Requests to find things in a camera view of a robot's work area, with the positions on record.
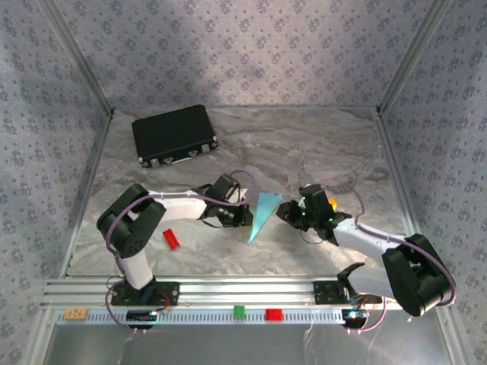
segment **green lego brick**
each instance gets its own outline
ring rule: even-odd
[[[245,306],[234,306],[234,317],[236,319],[245,319]]]

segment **lego brick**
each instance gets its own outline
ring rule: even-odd
[[[64,312],[64,319],[66,321],[84,321],[88,316],[88,309],[86,308],[68,308]]]
[[[284,313],[282,309],[266,309],[266,321],[282,322],[284,320]]]
[[[245,306],[234,306],[234,317],[236,319],[245,319]]]
[[[173,230],[165,230],[162,234],[170,249],[177,249],[180,246],[180,242],[177,240]]]

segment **black bracket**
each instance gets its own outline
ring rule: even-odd
[[[115,219],[134,201],[148,194],[141,185],[130,186],[98,219],[97,228],[107,238],[108,230]],[[133,220],[128,215],[116,225],[110,238],[122,259],[141,252],[161,221],[166,208],[154,199],[147,199],[132,209],[139,216]]]
[[[215,200],[228,202],[228,199],[237,189],[240,189],[238,180],[224,173],[215,184],[206,184],[194,189],[194,191]],[[202,219],[207,217],[217,217],[222,227],[225,228],[251,226],[253,223],[253,214],[249,211],[248,204],[226,207],[210,202],[207,203],[207,207],[201,216]]]
[[[153,280],[141,290],[136,290],[128,282],[117,285],[113,290],[112,306],[177,306],[180,283]]]
[[[323,304],[347,304],[349,299],[345,293],[345,288],[336,280],[333,281],[315,281],[314,303]]]
[[[293,228],[307,232],[310,228],[318,233],[318,237],[338,246],[333,230],[345,219],[352,217],[341,211],[334,211],[323,188],[309,185],[299,188],[304,201],[304,208],[295,200],[282,203],[276,212],[277,216]]]

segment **black case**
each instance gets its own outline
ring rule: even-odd
[[[218,146],[203,105],[136,120],[132,131],[138,161],[143,167],[172,164]]]

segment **yellow object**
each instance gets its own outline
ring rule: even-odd
[[[336,210],[336,208],[338,207],[338,204],[336,204],[335,199],[334,198],[329,198],[328,199],[328,202],[332,205],[333,210]]]
[[[64,312],[64,319],[66,321],[84,321],[88,315],[86,308],[68,308]]]

